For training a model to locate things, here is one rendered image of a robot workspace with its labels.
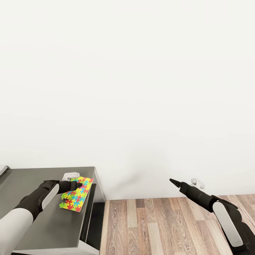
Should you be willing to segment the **jigsaw puzzle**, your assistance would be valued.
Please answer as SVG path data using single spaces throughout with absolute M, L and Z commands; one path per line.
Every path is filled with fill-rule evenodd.
M 68 191 L 63 193 L 62 199 L 66 200 L 66 203 L 59 204 L 61 208 L 69 209 L 73 211 L 80 212 L 83 206 L 83 203 L 86 199 L 86 196 L 90 190 L 90 187 L 93 183 L 93 179 L 79 177 L 72 178 L 70 181 L 77 181 L 77 183 L 82 183 L 83 185 L 80 188 L 77 188 L 75 191 Z

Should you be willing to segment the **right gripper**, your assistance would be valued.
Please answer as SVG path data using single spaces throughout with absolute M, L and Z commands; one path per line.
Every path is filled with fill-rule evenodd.
M 190 200 L 192 200 L 196 204 L 200 205 L 199 204 L 199 198 L 200 198 L 201 194 L 204 193 L 203 191 L 201 191 L 200 189 L 197 189 L 197 188 L 195 188 L 193 186 L 190 186 L 186 182 L 179 182 L 179 181 L 174 180 L 174 179 L 170 179 L 170 181 L 174 185 L 176 185 L 178 188 L 180 188 L 179 191 L 181 193 L 186 195 Z

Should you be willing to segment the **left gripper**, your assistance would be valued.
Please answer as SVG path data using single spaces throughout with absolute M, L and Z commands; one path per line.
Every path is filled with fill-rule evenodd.
M 77 188 L 80 188 L 83 184 L 77 183 L 77 181 L 62 181 L 65 184 L 65 188 L 62 193 L 68 191 L 75 191 Z

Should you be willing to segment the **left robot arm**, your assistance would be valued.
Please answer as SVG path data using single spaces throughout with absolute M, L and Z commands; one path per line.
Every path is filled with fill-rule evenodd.
M 25 196 L 20 203 L 5 217 L 0 219 L 0 255 L 11 255 L 33 221 L 51 202 L 55 195 L 75 191 L 83 184 L 70 181 L 79 178 L 76 172 L 65 173 L 62 182 L 59 180 L 44 180 L 44 182 Z

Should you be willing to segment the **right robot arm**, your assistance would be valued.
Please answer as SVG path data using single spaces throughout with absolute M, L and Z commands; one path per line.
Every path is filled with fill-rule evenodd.
M 200 189 L 205 189 L 205 184 L 197 178 L 191 179 L 190 185 L 174 179 L 170 181 L 190 200 L 216 215 L 233 255 L 255 255 L 255 235 L 250 227 L 242 222 L 237 206 L 201 191 Z

